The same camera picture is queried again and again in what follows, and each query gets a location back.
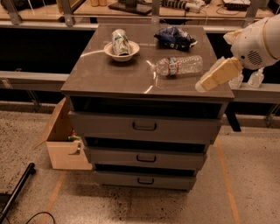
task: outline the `bowl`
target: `bowl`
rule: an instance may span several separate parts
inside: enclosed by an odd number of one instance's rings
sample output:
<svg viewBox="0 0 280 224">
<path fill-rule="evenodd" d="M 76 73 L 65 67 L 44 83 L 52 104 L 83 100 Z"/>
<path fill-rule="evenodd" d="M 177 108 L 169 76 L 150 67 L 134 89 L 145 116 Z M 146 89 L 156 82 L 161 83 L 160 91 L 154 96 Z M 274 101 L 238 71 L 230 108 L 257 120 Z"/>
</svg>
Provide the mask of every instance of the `bowl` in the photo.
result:
<svg viewBox="0 0 280 224">
<path fill-rule="evenodd" d="M 130 54 L 128 55 L 122 55 L 117 56 L 114 53 L 112 42 L 108 43 L 104 46 L 104 52 L 113 58 L 113 60 L 119 61 L 119 62 L 125 62 L 128 60 L 131 60 L 133 55 L 138 53 L 140 50 L 140 47 L 137 43 L 129 40 L 129 47 L 130 47 Z"/>
</svg>

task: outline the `clear water bottle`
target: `clear water bottle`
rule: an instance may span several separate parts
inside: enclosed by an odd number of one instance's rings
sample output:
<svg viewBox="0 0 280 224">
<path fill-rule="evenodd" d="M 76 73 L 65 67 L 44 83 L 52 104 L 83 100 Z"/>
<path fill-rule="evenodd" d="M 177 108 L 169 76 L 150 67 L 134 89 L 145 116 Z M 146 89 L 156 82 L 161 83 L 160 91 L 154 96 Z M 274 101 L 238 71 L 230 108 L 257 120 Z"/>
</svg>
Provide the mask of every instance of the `clear water bottle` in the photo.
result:
<svg viewBox="0 0 280 224">
<path fill-rule="evenodd" d="M 177 74 L 192 74 L 202 70 L 203 59 L 199 55 L 177 58 L 165 58 L 152 65 L 153 72 L 159 75 L 169 76 Z"/>
<path fill-rule="evenodd" d="M 242 84 L 243 79 L 244 79 L 244 75 L 242 72 L 240 72 L 239 75 L 233 78 L 232 80 L 230 80 L 228 84 L 231 88 L 239 88 L 240 85 Z"/>
<path fill-rule="evenodd" d="M 263 67 L 253 72 L 248 79 L 247 84 L 252 88 L 259 88 L 263 82 L 264 75 L 263 75 Z"/>
</svg>

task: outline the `drawer handle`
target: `drawer handle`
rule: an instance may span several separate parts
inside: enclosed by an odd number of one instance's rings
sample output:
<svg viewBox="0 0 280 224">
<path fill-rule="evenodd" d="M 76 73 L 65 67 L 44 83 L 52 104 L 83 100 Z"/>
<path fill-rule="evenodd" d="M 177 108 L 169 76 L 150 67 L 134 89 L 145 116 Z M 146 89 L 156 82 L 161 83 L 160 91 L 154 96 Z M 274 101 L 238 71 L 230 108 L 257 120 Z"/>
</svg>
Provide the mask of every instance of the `drawer handle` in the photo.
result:
<svg viewBox="0 0 280 224">
<path fill-rule="evenodd" d="M 140 185 L 148 185 L 148 186 L 151 186 L 154 184 L 155 180 L 154 178 L 151 179 L 151 181 L 141 181 L 140 178 L 137 178 L 137 182 L 138 184 Z"/>
<path fill-rule="evenodd" d="M 136 156 L 137 161 L 139 162 L 146 162 L 146 163 L 155 163 L 157 161 L 157 156 L 154 156 L 153 159 L 149 160 L 149 159 L 142 159 L 139 157 L 139 155 Z"/>
<path fill-rule="evenodd" d="M 153 126 L 140 126 L 140 125 L 136 125 L 134 122 L 132 123 L 132 128 L 134 130 L 156 130 L 157 129 L 157 124 L 154 123 Z"/>
</svg>

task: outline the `cabinet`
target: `cabinet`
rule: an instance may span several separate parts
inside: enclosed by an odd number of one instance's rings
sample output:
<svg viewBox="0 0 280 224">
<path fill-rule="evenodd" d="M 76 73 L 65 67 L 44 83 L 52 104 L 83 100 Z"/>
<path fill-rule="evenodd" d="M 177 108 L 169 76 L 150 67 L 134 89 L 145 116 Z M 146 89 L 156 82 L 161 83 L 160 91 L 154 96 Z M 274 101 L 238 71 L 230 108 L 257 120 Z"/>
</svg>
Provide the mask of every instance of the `cabinet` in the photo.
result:
<svg viewBox="0 0 280 224">
<path fill-rule="evenodd" d="M 126 63 L 101 51 L 119 28 L 140 45 Z M 101 185 L 191 190 L 234 98 L 228 84 L 204 94 L 194 88 L 216 60 L 202 27 L 181 27 L 198 40 L 188 52 L 160 46 L 153 38 L 159 28 L 101 24 L 61 89 Z M 195 54 L 203 71 L 176 79 L 153 76 L 147 63 Z"/>
</svg>

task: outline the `can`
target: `can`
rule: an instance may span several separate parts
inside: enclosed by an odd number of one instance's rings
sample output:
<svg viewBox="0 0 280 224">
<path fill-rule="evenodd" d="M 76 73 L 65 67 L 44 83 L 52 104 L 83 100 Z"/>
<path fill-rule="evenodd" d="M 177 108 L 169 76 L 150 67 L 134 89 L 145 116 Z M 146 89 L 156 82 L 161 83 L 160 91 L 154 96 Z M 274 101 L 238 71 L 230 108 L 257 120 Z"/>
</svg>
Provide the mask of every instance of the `can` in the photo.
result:
<svg viewBox="0 0 280 224">
<path fill-rule="evenodd" d="M 112 46 L 117 56 L 130 54 L 130 44 L 124 30 L 117 29 L 112 32 Z"/>
</svg>

